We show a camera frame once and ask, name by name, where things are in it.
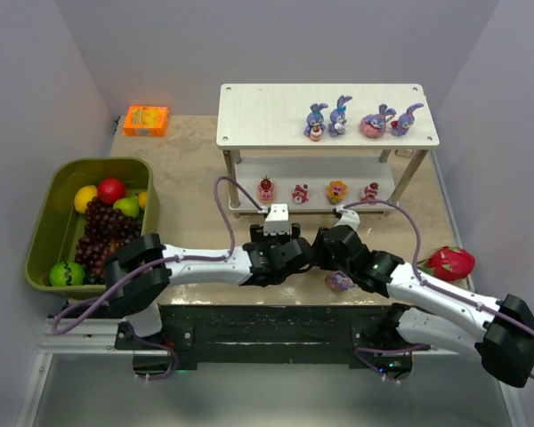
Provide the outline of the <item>pink bear strawberry donut toy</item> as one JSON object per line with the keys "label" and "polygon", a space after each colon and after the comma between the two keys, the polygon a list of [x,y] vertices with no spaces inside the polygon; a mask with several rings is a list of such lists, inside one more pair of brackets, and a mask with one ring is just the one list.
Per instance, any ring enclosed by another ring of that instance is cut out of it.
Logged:
{"label": "pink bear strawberry donut toy", "polygon": [[262,204],[269,204],[274,201],[275,184],[269,176],[265,175],[258,183],[257,196]]}

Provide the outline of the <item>pink bear sunflower toy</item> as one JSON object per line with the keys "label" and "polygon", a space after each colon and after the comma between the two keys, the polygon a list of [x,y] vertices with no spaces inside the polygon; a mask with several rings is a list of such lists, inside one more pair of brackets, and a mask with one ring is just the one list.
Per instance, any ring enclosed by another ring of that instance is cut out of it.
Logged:
{"label": "pink bear sunflower toy", "polygon": [[348,193],[348,186],[343,181],[331,181],[327,185],[326,198],[329,204],[338,205],[344,202]]}

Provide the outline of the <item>pink bear santa hat toy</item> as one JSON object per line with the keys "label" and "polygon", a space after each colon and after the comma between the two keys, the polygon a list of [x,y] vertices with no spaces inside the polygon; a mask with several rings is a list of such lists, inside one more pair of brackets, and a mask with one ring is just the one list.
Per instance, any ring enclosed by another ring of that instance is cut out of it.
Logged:
{"label": "pink bear santa hat toy", "polygon": [[296,184],[292,191],[292,200],[296,205],[304,205],[309,201],[309,186],[307,184]]}

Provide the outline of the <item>pink bear cake toy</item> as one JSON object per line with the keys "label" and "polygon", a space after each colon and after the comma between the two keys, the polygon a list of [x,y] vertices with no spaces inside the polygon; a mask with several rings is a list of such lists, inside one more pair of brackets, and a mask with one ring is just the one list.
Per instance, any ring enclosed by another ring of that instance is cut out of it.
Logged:
{"label": "pink bear cake toy", "polygon": [[370,184],[366,185],[361,191],[360,191],[360,200],[370,200],[371,205],[374,205],[374,200],[377,200],[378,194],[379,194],[379,183],[376,181],[371,182]]}

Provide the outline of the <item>purple bunny sitting toy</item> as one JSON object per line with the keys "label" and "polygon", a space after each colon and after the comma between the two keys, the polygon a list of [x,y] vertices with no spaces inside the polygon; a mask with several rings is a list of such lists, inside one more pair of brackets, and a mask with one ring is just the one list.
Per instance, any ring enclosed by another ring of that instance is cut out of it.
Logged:
{"label": "purple bunny sitting toy", "polygon": [[346,132],[346,103],[352,99],[351,95],[340,95],[336,101],[336,108],[330,114],[328,132],[335,138]]}

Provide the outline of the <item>purple bunny pink donut toy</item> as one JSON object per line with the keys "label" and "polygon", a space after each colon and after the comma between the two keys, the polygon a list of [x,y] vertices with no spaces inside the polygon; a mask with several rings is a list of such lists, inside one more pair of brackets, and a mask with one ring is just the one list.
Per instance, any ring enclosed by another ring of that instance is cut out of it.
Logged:
{"label": "purple bunny pink donut toy", "polygon": [[384,136],[386,124],[397,114],[394,108],[385,103],[378,106],[378,112],[364,116],[360,121],[361,133],[370,139],[380,139]]}

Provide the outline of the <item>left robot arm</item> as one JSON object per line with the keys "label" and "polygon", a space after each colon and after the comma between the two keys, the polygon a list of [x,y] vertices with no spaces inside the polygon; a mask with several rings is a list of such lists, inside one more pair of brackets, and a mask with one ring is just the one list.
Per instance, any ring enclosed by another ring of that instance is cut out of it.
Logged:
{"label": "left robot arm", "polygon": [[158,234],[146,234],[118,249],[103,264],[109,313],[125,319],[138,336],[152,336],[162,330],[157,298],[169,286],[276,286],[313,259],[311,245],[300,236],[204,250],[164,245]]}

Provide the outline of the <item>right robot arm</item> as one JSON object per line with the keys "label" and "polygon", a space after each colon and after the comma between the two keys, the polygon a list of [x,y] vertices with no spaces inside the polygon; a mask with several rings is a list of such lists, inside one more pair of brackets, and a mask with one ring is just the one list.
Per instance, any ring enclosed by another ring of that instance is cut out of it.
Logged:
{"label": "right robot arm", "polygon": [[437,347],[480,362],[510,386],[531,379],[534,315],[523,299],[477,294],[420,273],[394,254],[369,250],[348,225],[320,228],[313,248],[317,267],[339,270],[360,289],[395,300],[361,335],[371,352]]}

